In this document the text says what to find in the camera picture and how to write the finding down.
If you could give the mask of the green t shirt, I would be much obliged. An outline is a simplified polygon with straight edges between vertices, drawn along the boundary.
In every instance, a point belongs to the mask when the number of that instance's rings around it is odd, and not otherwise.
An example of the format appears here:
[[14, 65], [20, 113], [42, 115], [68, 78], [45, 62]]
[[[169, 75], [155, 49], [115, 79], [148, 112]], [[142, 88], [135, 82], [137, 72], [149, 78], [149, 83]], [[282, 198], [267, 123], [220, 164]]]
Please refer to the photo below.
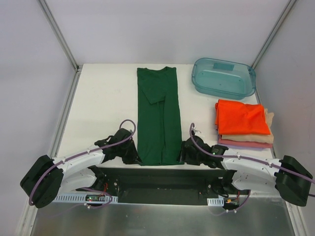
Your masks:
[[137, 151], [143, 165], [178, 165], [182, 145], [177, 69], [137, 69]]

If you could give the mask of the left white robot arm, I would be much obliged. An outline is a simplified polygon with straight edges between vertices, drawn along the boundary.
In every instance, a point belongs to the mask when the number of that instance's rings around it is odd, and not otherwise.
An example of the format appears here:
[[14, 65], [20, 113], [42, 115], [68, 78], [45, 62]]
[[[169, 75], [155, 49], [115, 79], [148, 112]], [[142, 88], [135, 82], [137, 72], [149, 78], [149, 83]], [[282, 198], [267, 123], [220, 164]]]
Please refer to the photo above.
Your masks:
[[39, 157], [20, 182], [29, 205], [43, 208], [59, 194], [76, 189], [99, 191], [105, 177], [98, 165], [120, 157], [125, 164], [139, 164], [134, 132], [120, 128], [114, 135], [94, 142], [85, 151], [64, 157]]

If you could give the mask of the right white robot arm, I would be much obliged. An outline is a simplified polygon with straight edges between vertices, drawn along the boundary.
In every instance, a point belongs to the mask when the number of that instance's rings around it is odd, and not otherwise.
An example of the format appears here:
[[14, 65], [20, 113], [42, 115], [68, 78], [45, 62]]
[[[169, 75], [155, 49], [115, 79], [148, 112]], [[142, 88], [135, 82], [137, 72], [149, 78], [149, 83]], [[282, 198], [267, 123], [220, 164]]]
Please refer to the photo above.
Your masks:
[[193, 135], [181, 145], [180, 162], [221, 169], [223, 176], [211, 183], [216, 194], [227, 197], [235, 191], [279, 194], [285, 201], [304, 207], [313, 176], [294, 157], [265, 159], [233, 152], [226, 146], [209, 146]]

